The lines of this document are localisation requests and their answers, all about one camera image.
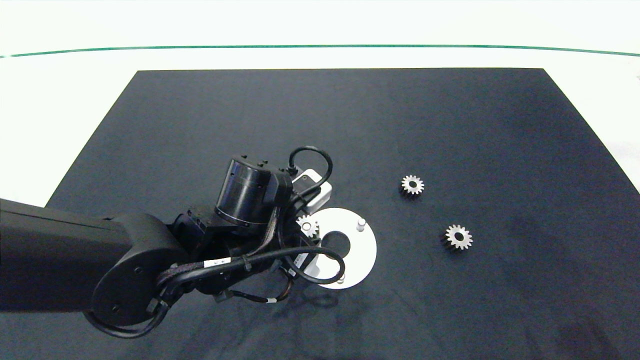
white circular plate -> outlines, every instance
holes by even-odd
[[[328,289],[350,288],[364,280],[376,262],[378,247],[371,226],[367,223],[363,231],[358,231],[358,221],[362,218],[353,211],[330,208],[318,211],[311,216],[318,222],[320,239],[332,231],[340,231],[349,238],[351,248],[344,257],[345,271],[341,280],[331,284],[320,285]],[[310,276],[327,279],[339,270],[336,260],[325,255],[318,255],[305,269]]]

green line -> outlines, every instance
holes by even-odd
[[[113,50],[155,50],[155,49],[310,49],[329,47],[436,47],[436,48],[480,48],[480,49],[524,49],[524,50],[550,50],[571,51],[574,53],[591,53],[621,56],[638,56],[639,53],[623,53],[620,51],[604,51],[589,49],[571,49],[568,47],[547,46],[519,46],[519,45],[437,45],[437,44],[344,44],[344,45],[168,45],[168,46],[123,46],[123,47],[92,47],[88,49],[69,49],[42,51],[39,53],[24,53],[2,55],[0,58],[21,56],[51,55],[65,53],[85,53],[89,51],[113,51]]]

metal gear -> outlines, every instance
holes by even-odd
[[[471,239],[469,231],[460,225],[449,226],[444,235],[444,241],[445,245],[452,250],[466,250],[471,246],[471,243],[474,242]]]
[[[420,196],[424,190],[424,183],[415,175],[408,175],[402,179],[400,193],[405,197],[414,198]]]
[[[310,215],[299,217],[296,222],[307,237],[313,238],[318,233],[318,222],[313,220]]]

gear hole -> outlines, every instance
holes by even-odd
[[[322,238],[321,246],[331,249],[343,258],[349,254],[351,250],[351,242],[349,237],[340,231],[332,231]]]

white floor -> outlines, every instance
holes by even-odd
[[[0,1],[0,197],[44,206],[137,70],[543,68],[640,189],[640,56],[530,49],[149,49],[458,44],[640,54],[640,2]]]

